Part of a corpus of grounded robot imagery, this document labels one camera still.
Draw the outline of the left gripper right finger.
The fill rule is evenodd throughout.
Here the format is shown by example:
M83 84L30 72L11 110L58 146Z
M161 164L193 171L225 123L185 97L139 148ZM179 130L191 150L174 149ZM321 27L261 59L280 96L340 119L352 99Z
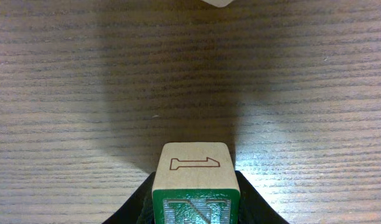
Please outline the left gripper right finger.
M257 192L247 178L235 171L240 187L238 224L289 224Z

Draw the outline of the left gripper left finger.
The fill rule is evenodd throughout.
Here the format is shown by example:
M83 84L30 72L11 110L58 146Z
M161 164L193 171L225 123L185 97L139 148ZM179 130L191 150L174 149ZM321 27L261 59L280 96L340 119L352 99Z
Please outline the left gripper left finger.
M152 186L156 173L152 172L129 199L103 224L155 224Z

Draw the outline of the green N block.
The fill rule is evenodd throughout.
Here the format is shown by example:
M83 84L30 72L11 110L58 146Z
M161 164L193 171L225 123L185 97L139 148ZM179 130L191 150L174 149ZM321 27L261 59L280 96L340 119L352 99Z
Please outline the green N block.
M240 187L222 142L165 144L151 193L156 223L238 222Z

